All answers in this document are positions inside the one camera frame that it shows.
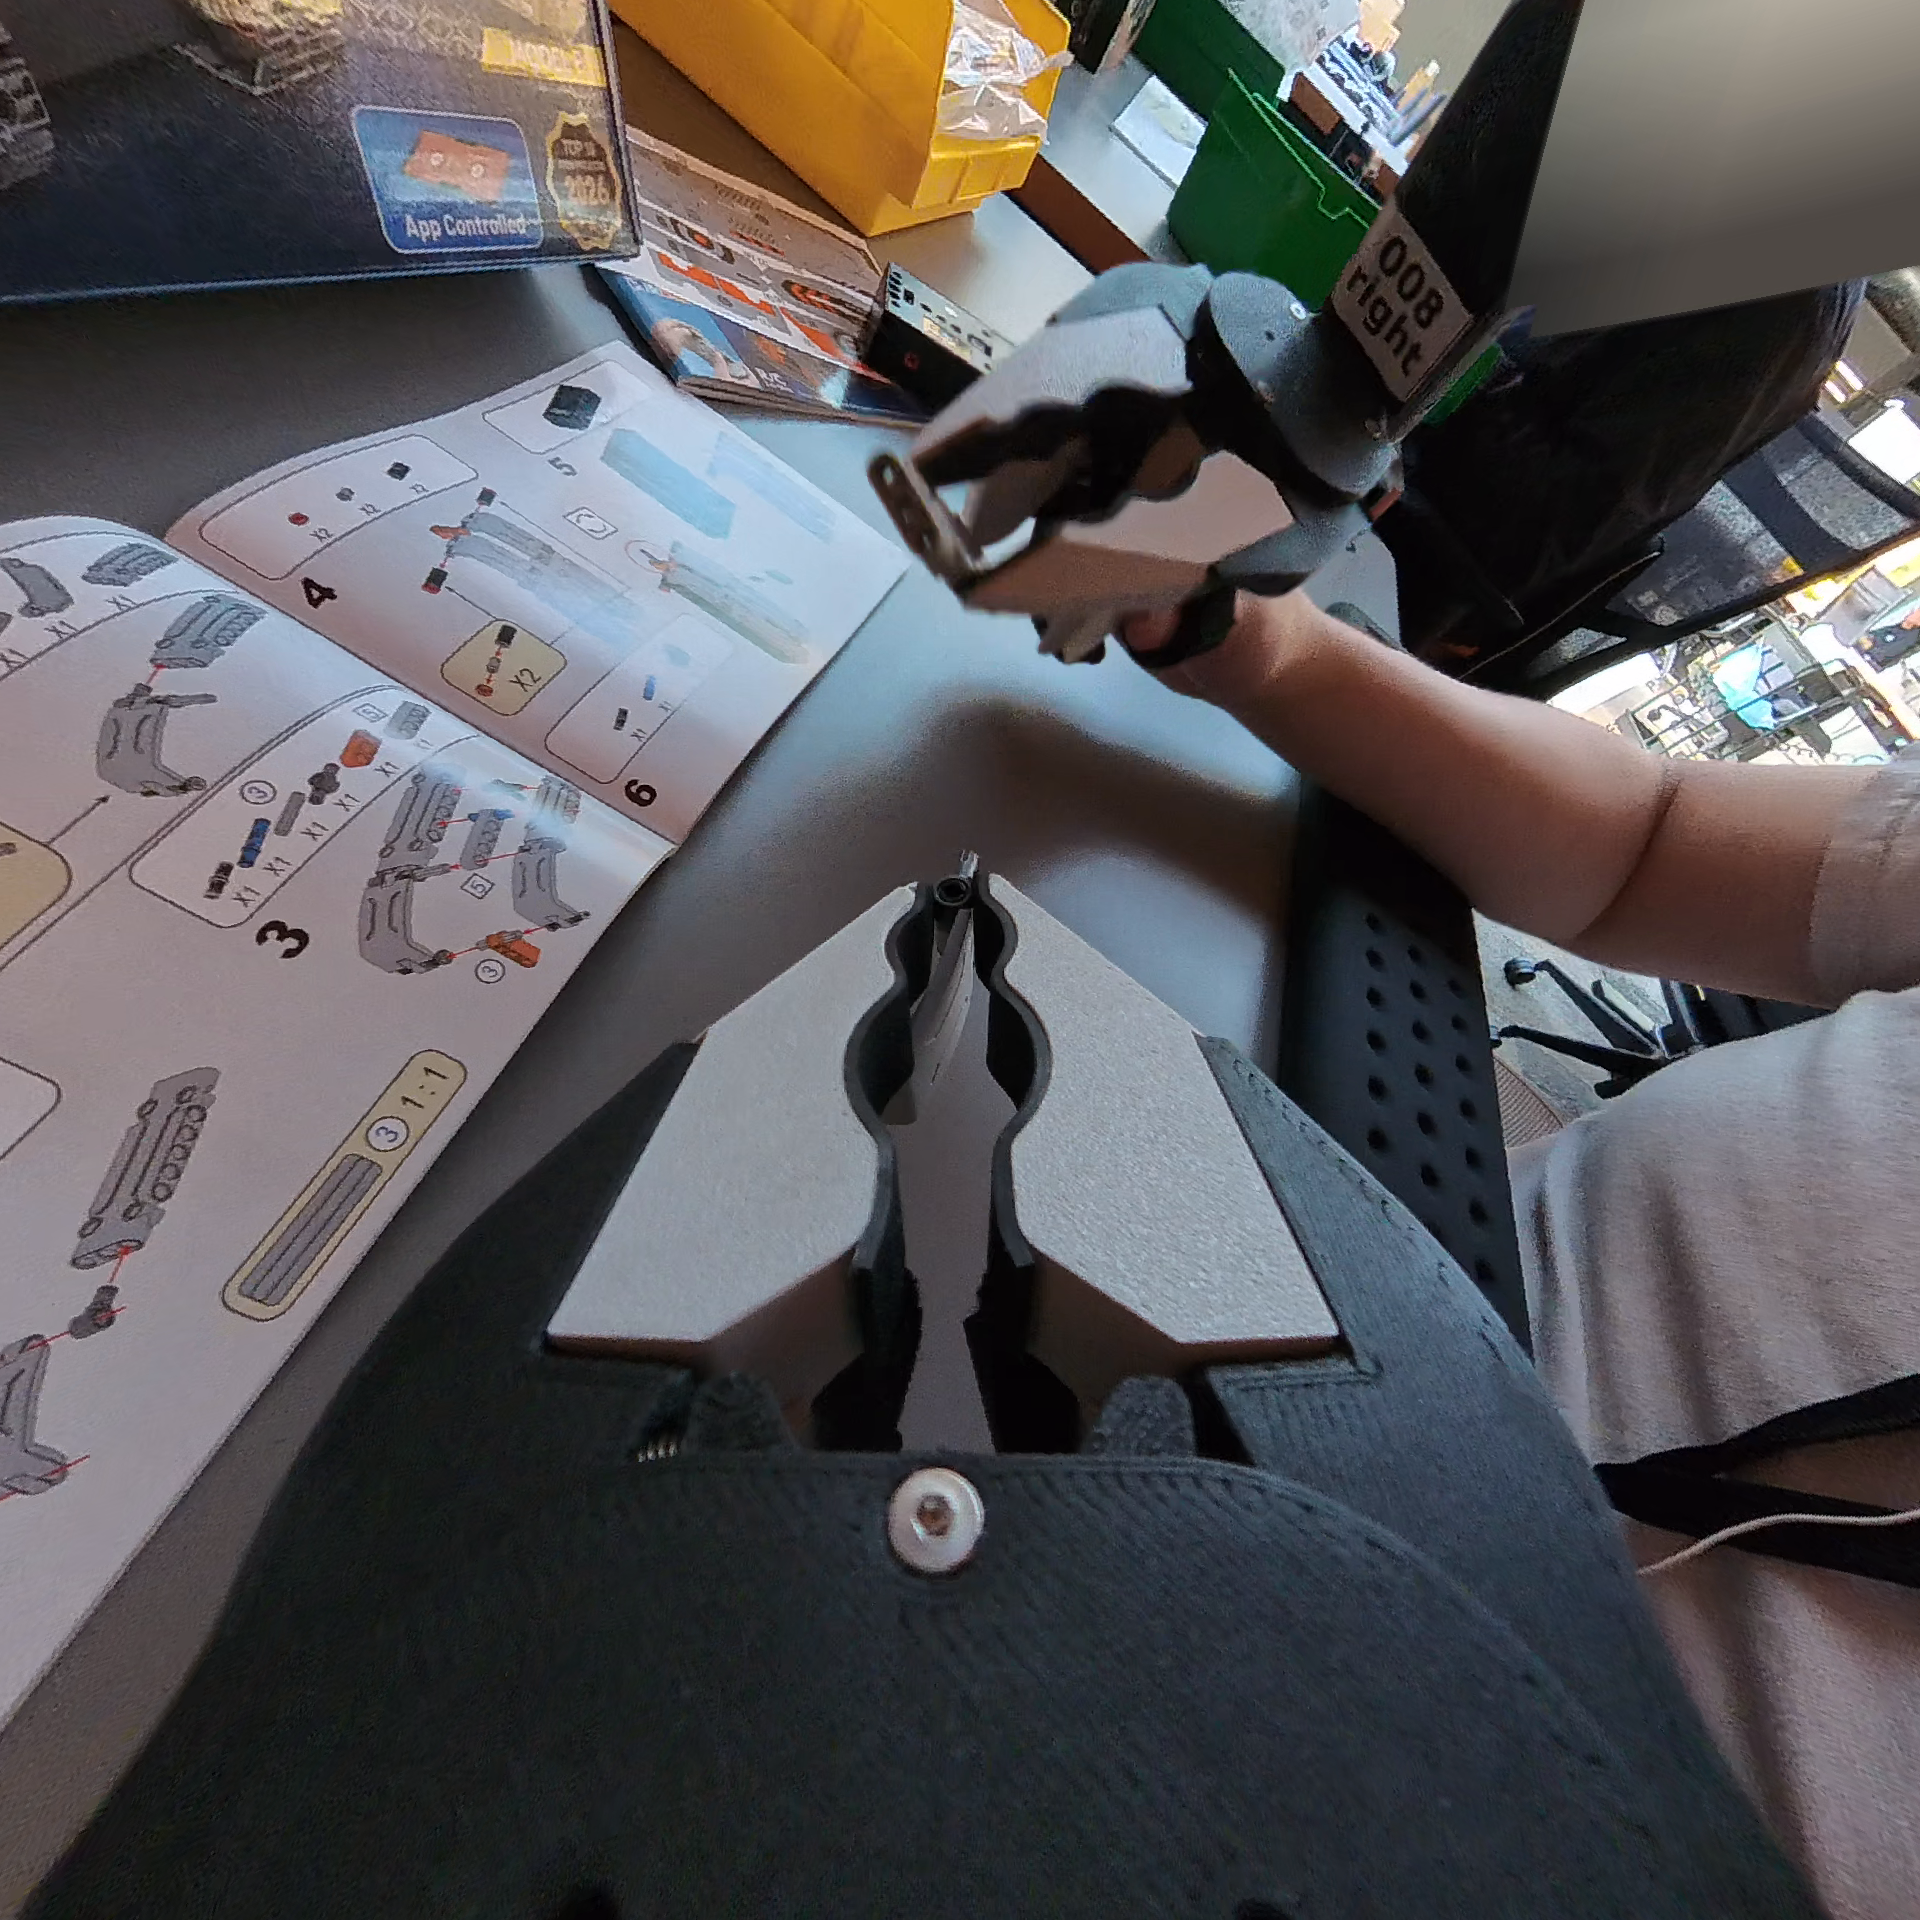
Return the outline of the grey holed building beam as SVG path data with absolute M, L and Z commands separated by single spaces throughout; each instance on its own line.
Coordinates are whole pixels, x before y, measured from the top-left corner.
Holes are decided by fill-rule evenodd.
M 869 478 L 905 547 L 948 588 L 966 591 L 982 569 L 980 547 L 918 469 L 881 451 L 869 459 Z

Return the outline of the open instruction booklet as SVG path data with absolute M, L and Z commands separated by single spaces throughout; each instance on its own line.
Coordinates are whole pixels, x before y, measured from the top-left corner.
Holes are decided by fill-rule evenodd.
M 624 347 L 5 525 L 6 1719 L 905 566 Z

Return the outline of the grey curved building piece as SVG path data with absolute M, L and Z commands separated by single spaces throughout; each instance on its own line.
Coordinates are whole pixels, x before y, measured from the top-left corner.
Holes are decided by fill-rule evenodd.
M 976 992 L 973 897 L 979 854 L 966 847 L 956 870 L 933 886 L 933 933 L 927 984 L 915 1000 L 909 1036 L 915 1067 L 881 1111 L 892 1126 L 912 1124 L 939 1094 L 968 1022 Z

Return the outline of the closed colour booklet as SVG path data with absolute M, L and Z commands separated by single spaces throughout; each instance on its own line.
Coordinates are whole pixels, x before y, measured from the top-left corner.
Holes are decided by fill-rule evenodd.
M 601 276 L 678 388 L 784 416 L 926 419 L 863 360 L 880 297 L 863 239 L 635 128 L 629 158 L 640 249 Z

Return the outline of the small black electronic box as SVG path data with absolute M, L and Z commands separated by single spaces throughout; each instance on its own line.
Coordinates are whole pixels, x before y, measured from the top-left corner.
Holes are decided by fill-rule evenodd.
M 884 267 L 863 364 L 927 413 L 995 372 L 1015 349 L 1012 340 L 909 270 L 895 263 Z

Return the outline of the grey desk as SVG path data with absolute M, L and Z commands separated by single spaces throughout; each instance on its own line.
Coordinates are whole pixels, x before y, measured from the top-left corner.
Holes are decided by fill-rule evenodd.
M 167 531 L 254 471 L 625 328 L 540 267 L 5 310 L 5 517 Z M 325 1403 L 445 1248 L 665 1041 L 979 852 L 1267 1063 L 1291 776 L 1108 653 L 1060 668 L 909 572 L 589 951 L 519 1057 L 5 1729 L 5 1915 L 133 1760 Z

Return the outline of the clear plastic bag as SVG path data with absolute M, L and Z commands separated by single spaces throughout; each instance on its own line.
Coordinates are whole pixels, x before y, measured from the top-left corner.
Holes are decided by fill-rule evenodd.
M 1043 137 L 1068 41 L 1070 23 L 1053 5 L 950 3 L 939 137 Z

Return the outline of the person's right hand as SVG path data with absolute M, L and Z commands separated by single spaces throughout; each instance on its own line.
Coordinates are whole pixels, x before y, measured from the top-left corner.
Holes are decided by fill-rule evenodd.
M 1132 612 L 1117 627 L 1125 652 L 1161 686 L 1231 715 L 1260 712 L 1284 675 L 1325 636 L 1325 614 L 1305 590 L 1237 591 L 1216 641 L 1177 659 L 1182 612 Z

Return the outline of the black office chair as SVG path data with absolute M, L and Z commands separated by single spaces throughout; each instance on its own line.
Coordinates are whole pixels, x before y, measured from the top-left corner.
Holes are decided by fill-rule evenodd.
M 1862 291 L 1848 278 L 1505 343 L 1504 367 L 1404 445 L 1406 494 L 1377 521 L 1400 641 L 1452 672 L 1502 641 L 1413 503 L 1517 614 L 1558 612 L 1814 407 Z

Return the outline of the black perforated panel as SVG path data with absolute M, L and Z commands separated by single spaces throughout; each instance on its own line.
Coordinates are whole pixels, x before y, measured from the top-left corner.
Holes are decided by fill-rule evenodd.
M 1471 910 L 1449 878 L 1309 776 L 1289 859 L 1278 1080 L 1529 1352 Z

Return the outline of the blue robot kit box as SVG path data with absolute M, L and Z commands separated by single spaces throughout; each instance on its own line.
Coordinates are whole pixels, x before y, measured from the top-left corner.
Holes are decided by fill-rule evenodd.
M 603 5 L 1 5 L 6 304 L 637 245 Z

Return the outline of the green plastic bin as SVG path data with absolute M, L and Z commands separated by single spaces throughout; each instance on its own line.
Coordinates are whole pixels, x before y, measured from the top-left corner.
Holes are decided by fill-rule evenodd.
M 1212 272 L 1249 272 L 1321 308 L 1349 276 L 1380 203 L 1227 76 L 1167 223 Z

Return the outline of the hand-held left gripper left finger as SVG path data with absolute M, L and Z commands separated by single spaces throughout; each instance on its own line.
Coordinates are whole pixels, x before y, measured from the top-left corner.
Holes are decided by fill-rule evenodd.
M 712 1022 L 547 1337 L 748 1374 L 827 1448 L 901 1448 L 921 1340 L 884 1109 L 915 1069 L 921 886 Z

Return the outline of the yellow plastic bin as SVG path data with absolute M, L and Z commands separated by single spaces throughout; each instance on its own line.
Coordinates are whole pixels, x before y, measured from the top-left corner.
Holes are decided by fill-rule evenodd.
M 939 131 L 952 3 L 613 3 L 702 93 L 867 233 L 933 223 L 1016 187 L 1059 86 L 1023 86 L 1035 128 Z

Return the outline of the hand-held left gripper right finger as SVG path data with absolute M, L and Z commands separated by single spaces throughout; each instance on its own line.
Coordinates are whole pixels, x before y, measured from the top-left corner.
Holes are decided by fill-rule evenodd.
M 995 1446 L 1076 1448 L 1133 1376 L 1334 1355 L 1203 1036 L 1004 878 L 976 884 L 976 963 L 1015 1104 L 966 1318 Z

